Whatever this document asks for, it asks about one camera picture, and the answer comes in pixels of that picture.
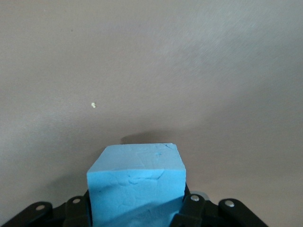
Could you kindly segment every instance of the gray background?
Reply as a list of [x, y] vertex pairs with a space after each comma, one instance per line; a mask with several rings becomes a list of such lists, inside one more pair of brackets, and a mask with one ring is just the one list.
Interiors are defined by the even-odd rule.
[[299, 227], [302, 126], [301, 0], [0, 2], [0, 224], [107, 145], [173, 142], [191, 190]]

